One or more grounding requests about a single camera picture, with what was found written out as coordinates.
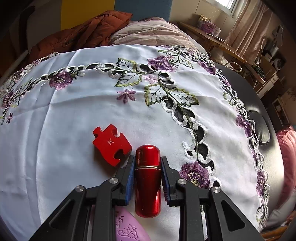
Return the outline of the red metallic capsule case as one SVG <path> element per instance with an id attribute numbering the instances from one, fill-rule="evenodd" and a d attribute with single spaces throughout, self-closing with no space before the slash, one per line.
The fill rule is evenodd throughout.
<path id="1" fill-rule="evenodd" d="M 140 146 L 135 153 L 135 212 L 152 218 L 161 211 L 161 157 L 156 146 Z"/>

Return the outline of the red puzzle piece letter K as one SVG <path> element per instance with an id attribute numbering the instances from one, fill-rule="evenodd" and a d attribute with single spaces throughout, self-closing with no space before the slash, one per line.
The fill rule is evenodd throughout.
<path id="1" fill-rule="evenodd" d="M 104 130 L 98 126 L 94 129 L 93 135 L 95 136 L 93 145 L 98 149 L 102 158 L 113 167 L 118 166 L 121 162 L 121 158 L 116 157 L 118 152 L 122 157 L 126 157 L 132 151 L 132 146 L 125 135 L 118 133 L 113 124 Z"/>

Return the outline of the purple oval patterned case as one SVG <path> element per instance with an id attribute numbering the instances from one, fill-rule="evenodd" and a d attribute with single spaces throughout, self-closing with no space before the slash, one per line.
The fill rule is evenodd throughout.
<path id="1" fill-rule="evenodd" d="M 142 225 L 122 206 L 115 208 L 115 233 L 116 240 L 151 241 Z"/>

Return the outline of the floral embroidered white tablecloth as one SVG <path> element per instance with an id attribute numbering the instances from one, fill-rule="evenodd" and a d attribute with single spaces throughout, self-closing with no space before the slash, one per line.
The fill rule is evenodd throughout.
<path id="1" fill-rule="evenodd" d="M 218 185 L 258 231 L 269 187 L 256 124 L 226 72 L 179 46 L 118 45 L 53 53 L 1 86 L 1 218 L 28 240 L 77 185 L 114 174 L 93 130 L 114 125 L 152 144 L 198 187 Z"/>

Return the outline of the pink red cushion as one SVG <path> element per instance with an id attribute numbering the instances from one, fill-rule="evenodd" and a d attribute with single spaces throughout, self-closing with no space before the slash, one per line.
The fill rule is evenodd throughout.
<path id="1" fill-rule="evenodd" d="M 280 208 L 295 190 L 295 129 L 286 126 L 276 133 L 284 167 L 284 181 L 276 209 Z"/>

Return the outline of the pinkish grey blanket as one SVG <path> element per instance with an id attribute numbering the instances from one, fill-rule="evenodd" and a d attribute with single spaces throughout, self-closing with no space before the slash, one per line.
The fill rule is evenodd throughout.
<path id="1" fill-rule="evenodd" d="M 176 25 L 162 19 L 134 21 L 115 32 L 109 40 L 110 45 L 183 46 L 207 54 L 206 50 Z"/>

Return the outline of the rust brown quilted jacket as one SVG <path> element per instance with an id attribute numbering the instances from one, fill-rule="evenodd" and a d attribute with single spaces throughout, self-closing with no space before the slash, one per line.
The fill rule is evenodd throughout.
<path id="1" fill-rule="evenodd" d="M 131 18 L 132 13 L 105 11 L 80 25 L 51 34 L 32 47 L 29 62 L 53 52 L 65 53 L 108 46 L 111 36 L 126 27 Z"/>

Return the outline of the wooden side shelf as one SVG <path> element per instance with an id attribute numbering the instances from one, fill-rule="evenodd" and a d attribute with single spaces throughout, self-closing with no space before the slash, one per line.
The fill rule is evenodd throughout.
<path id="1" fill-rule="evenodd" d="M 186 24 L 180 21 L 177 22 L 177 25 L 180 30 L 184 32 L 189 31 L 190 33 L 193 33 L 198 38 L 201 38 L 203 40 L 201 45 L 207 52 L 210 52 L 211 50 L 213 50 L 214 47 L 222 50 L 223 52 L 227 53 L 228 55 L 232 56 L 233 58 L 243 63 L 246 66 L 247 70 L 250 71 L 250 73 L 257 79 L 258 82 L 260 82 L 262 85 L 265 84 L 265 80 L 262 79 L 256 73 L 256 71 L 249 64 L 249 62 L 247 62 L 247 60 L 242 55 L 240 55 L 234 48 L 224 43 L 223 41 L 219 40 L 217 37 L 212 36 L 204 32 L 203 30 L 200 30 L 197 27 L 191 26 L 189 24 Z"/>

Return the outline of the purple gift box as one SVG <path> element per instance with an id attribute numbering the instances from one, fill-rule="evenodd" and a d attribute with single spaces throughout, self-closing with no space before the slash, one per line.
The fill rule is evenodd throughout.
<path id="1" fill-rule="evenodd" d="M 205 33 L 214 35 L 216 37 L 221 33 L 221 29 L 216 26 L 210 18 L 200 15 L 197 22 L 197 28 L 203 30 Z"/>

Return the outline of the beige curtain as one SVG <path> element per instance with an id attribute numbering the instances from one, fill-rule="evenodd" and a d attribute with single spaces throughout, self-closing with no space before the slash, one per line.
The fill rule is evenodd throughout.
<path id="1" fill-rule="evenodd" d="M 228 34 L 226 43 L 249 64 L 253 64 L 259 54 L 272 16 L 273 12 L 263 1 L 247 1 Z"/>

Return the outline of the grey yellow blue sofa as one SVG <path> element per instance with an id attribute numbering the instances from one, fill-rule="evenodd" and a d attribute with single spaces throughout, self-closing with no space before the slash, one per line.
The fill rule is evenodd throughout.
<path id="1" fill-rule="evenodd" d="M 158 16 L 169 20 L 172 1 L 33 1 L 35 9 L 27 22 L 28 48 L 45 37 L 84 23 L 105 11 L 132 14 L 132 20 Z"/>

